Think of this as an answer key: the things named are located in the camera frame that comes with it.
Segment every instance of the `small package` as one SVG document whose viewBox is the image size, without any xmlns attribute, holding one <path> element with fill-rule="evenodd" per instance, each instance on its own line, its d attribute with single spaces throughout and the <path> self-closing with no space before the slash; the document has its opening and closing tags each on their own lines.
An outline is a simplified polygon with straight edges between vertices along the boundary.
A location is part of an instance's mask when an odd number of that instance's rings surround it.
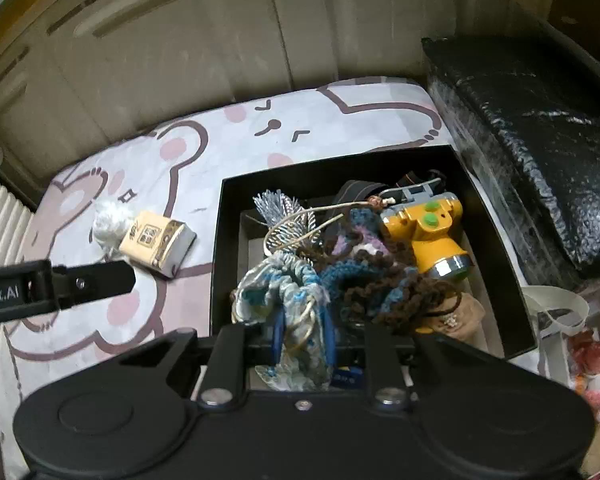
<svg viewBox="0 0 600 480">
<path fill-rule="evenodd" d="M 196 234 L 183 222 L 141 211 L 126 232 L 120 252 L 173 278 Z"/>
</svg>

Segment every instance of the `cream cabinet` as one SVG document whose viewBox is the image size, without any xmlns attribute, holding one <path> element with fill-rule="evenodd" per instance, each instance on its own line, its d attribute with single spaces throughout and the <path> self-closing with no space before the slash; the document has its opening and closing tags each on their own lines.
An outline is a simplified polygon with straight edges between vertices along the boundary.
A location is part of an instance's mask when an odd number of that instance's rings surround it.
<svg viewBox="0 0 600 480">
<path fill-rule="evenodd" d="M 105 141 L 35 30 L 26 30 L 0 56 L 0 143 L 14 165 L 44 185 Z"/>
<path fill-rule="evenodd" d="M 424 74 L 420 40 L 504 30 L 509 0 L 275 0 L 296 87 Z"/>
<path fill-rule="evenodd" d="M 109 140 L 290 89 L 272 0 L 58 0 L 34 26 Z"/>
</svg>

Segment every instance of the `yellow toy camera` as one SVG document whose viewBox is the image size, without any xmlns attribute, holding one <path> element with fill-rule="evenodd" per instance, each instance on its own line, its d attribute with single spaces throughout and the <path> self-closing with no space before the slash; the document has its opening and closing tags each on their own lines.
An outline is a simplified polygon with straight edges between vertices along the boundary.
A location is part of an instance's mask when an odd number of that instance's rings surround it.
<svg viewBox="0 0 600 480">
<path fill-rule="evenodd" d="M 439 183 L 436 178 L 383 191 L 383 198 L 391 196 L 397 204 L 385 209 L 381 217 L 392 239 L 411 243 L 421 274 L 461 280 L 473 263 L 448 233 L 462 218 L 462 204 L 451 192 L 434 194 Z"/>
</svg>

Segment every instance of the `white fluffy tassel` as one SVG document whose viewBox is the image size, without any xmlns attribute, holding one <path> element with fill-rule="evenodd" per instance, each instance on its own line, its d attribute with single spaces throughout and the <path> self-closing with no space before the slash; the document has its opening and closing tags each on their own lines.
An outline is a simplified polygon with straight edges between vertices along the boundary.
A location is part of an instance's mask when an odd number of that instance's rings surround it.
<svg viewBox="0 0 600 480">
<path fill-rule="evenodd" d="M 102 200 L 96 202 L 95 207 L 93 237 L 108 257 L 116 256 L 136 214 L 128 205 L 117 200 Z"/>
</svg>

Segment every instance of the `bedsheet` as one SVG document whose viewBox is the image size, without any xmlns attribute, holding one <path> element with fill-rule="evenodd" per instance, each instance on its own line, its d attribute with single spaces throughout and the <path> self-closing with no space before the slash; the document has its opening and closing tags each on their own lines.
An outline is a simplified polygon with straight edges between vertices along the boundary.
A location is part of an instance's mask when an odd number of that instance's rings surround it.
<svg viewBox="0 0 600 480">
<path fill-rule="evenodd" d="M 373 77 L 177 118 L 61 171 L 25 236 L 23 260 L 50 258 L 66 266 L 102 261 L 91 225 L 93 204 L 105 199 L 184 221 L 198 238 L 174 280 L 135 267 L 136 286 L 125 296 L 0 326 L 0 433 L 7 478 L 26 470 L 11 422 L 35 389 L 178 327 L 207 335 L 222 179 L 440 143 L 452 139 L 419 85 Z M 506 246 L 512 254 L 510 243 Z"/>
</svg>

